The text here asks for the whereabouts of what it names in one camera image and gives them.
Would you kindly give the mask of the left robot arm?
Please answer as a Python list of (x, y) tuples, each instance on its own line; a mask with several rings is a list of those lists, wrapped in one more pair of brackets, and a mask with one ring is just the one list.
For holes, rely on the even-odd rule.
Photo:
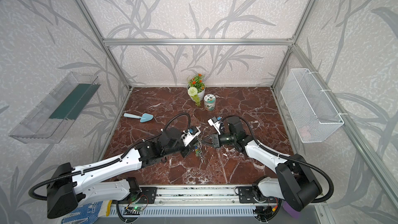
[(170, 128), (121, 155), (75, 168), (70, 163), (58, 166), (47, 186), (48, 219), (62, 217), (87, 203), (126, 198), (136, 191), (133, 180), (111, 184), (108, 179), (152, 166), (175, 153), (186, 157), (200, 134), (194, 126), (186, 131)]

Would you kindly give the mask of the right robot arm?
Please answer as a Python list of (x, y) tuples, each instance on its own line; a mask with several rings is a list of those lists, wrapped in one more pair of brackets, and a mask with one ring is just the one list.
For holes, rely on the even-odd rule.
[(293, 210), (300, 212), (322, 194), (322, 187), (312, 169), (301, 155), (289, 156), (265, 146), (253, 137), (252, 129), (247, 134), (243, 127), (246, 122), (238, 116), (213, 117), (208, 124), (217, 133), (206, 137), (202, 143), (213, 148), (232, 145), (237, 151), (271, 169), (277, 177), (258, 179), (252, 184), (252, 197), (259, 203), (267, 198), (282, 199)]

